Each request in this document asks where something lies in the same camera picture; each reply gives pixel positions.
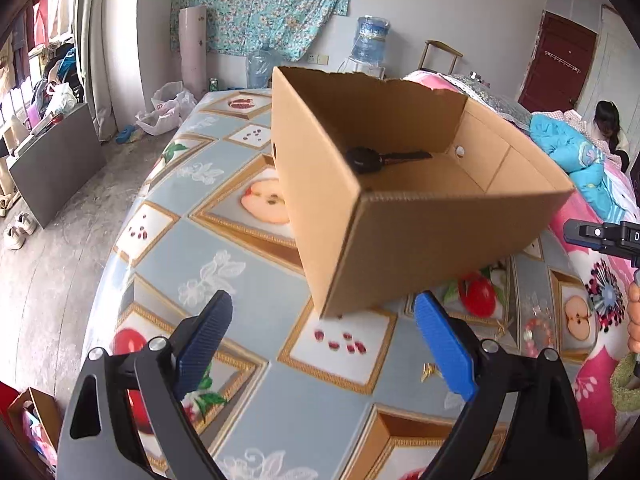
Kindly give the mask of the right hand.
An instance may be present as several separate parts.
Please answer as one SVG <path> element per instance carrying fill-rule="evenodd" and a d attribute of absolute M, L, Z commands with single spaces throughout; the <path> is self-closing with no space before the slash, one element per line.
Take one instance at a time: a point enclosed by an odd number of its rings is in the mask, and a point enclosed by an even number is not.
<path fill-rule="evenodd" d="M 628 348 L 631 352 L 640 353 L 640 287 L 630 283 L 628 290 Z"/>

